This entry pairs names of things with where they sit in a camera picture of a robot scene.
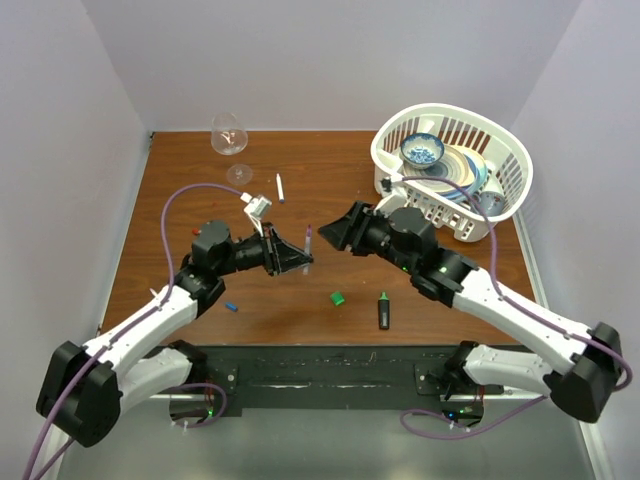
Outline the purple highlighter pen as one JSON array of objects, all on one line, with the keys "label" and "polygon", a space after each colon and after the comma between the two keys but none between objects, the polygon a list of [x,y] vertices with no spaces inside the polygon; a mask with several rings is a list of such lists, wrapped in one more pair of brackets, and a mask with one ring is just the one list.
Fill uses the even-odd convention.
[{"label": "purple highlighter pen", "polygon": [[[312,234],[313,234],[312,226],[311,226],[311,224],[308,224],[307,229],[306,229],[306,234],[305,234],[304,251],[309,256],[311,256]],[[307,263],[303,267],[303,271],[302,271],[303,275],[308,275],[309,274],[310,266],[311,266],[311,263]]]}]

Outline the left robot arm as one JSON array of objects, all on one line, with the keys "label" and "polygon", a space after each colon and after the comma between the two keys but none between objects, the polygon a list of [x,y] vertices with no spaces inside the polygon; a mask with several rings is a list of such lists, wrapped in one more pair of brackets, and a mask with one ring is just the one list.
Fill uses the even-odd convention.
[{"label": "left robot arm", "polygon": [[147,398],[178,387],[200,390],[209,377],[206,354],[185,341],[159,353],[154,348],[217,302],[226,289],[224,276],[253,268],[278,276],[312,261],[269,222],[243,240],[233,240],[223,221],[205,223],[171,284],[156,298],[84,345],[67,341],[54,351],[37,412],[80,445],[92,447]]}]

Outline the white blue acrylic marker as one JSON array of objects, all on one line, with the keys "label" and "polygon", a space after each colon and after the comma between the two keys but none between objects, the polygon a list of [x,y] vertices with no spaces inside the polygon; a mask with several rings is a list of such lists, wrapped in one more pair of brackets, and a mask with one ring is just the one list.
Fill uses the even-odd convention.
[{"label": "white blue acrylic marker", "polygon": [[279,201],[279,203],[283,204],[285,202],[285,196],[284,196],[284,188],[283,188],[282,177],[281,177],[280,173],[276,173],[275,181],[276,181],[278,201]]}]

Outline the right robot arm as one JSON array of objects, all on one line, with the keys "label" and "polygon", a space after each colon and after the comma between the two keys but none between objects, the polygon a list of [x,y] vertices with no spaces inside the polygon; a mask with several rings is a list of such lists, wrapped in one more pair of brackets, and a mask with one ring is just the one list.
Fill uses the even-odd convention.
[{"label": "right robot arm", "polygon": [[407,273],[424,297],[484,320],[526,347],[515,352],[462,343],[445,367],[452,390],[515,387],[550,398],[582,422],[599,420],[623,372],[620,335],[612,326],[569,320],[501,285],[471,259],[440,246],[434,226],[414,207],[384,215],[357,201],[318,233],[337,250],[379,256]]}]

